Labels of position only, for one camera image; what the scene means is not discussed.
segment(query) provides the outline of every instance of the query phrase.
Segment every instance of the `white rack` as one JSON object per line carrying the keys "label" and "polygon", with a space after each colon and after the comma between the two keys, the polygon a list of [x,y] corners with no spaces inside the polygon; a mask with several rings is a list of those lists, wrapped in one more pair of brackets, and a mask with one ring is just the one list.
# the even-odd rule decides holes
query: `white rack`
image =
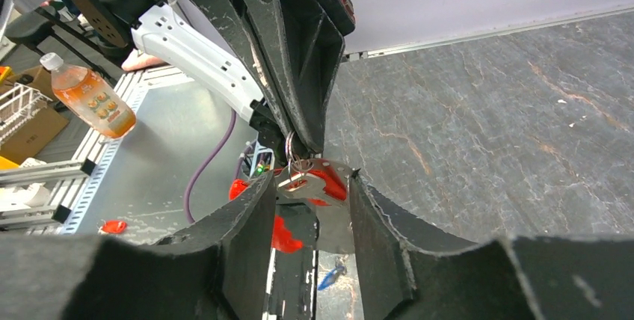
{"label": "white rack", "polygon": [[51,99],[23,84],[0,96],[0,146]]}

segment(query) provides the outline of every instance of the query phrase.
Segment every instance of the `gray floor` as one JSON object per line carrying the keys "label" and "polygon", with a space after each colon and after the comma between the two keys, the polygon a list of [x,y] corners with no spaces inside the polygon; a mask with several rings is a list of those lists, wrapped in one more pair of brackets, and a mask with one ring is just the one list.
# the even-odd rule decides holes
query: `gray floor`
{"label": "gray floor", "polygon": [[634,13],[342,65],[327,154],[440,228],[634,233]]}
{"label": "gray floor", "polygon": [[[71,22],[71,26],[76,27],[76,23]],[[77,40],[67,32],[55,27],[56,33],[58,33],[65,41],[70,43],[71,46],[76,48],[86,58],[105,68],[111,76],[119,79],[123,74],[123,71],[103,58],[92,48],[85,45],[80,40]],[[56,52],[62,57],[68,64],[76,64],[78,66],[87,65],[80,60],[71,51],[63,47],[57,40],[49,37],[40,44],[40,49],[44,52]],[[27,49],[24,46],[17,46],[7,57],[2,60],[2,65],[9,66],[14,72],[20,72],[31,67],[38,66],[40,64],[40,56]],[[64,161],[68,160],[81,142],[82,138],[88,130],[88,126],[69,111],[61,112],[66,118],[70,120],[70,123],[64,130],[51,142],[37,157],[40,160],[51,161]]]}

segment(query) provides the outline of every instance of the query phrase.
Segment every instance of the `cardboard box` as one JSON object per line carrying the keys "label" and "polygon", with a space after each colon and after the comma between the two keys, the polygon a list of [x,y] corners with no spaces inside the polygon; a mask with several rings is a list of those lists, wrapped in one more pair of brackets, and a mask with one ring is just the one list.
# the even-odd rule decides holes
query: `cardboard box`
{"label": "cardboard box", "polygon": [[68,124],[55,110],[45,107],[0,145],[0,156],[17,164],[35,157]]}
{"label": "cardboard box", "polygon": [[29,68],[26,71],[16,73],[15,75],[8,77],[4,83],[13,87],[14,83],[21,83],[25,86],[35,88],[39,90],[44,96],[49,97],[54,101],[59,99],[53,94],[51,87],[51,73],[42,66]]}

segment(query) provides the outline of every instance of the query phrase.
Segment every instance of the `white bottle cap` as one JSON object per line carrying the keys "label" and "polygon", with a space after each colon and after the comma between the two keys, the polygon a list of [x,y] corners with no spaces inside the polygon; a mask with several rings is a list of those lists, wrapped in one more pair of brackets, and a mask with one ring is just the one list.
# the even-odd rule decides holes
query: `white bottle cap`
{"label": "white bottle cap", "polygon": [[53,71],[54,69],[64,64],[64,60],[62,60],[61,57],[59,57],[57,53],[51,52],[42,56],[40,58],[40,63],[47,70]]}

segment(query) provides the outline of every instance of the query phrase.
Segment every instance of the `bottle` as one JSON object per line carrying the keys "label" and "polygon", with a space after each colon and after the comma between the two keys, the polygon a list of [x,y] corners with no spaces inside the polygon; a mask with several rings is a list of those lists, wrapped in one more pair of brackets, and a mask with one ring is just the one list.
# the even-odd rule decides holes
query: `bottle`
{"label": "bottle", "polygon": [[93,70],[65,64],[56,53],[42,56],[40,63],[51,72],[53,94],[102,135],[119,138],[136,124],[132,109]]}

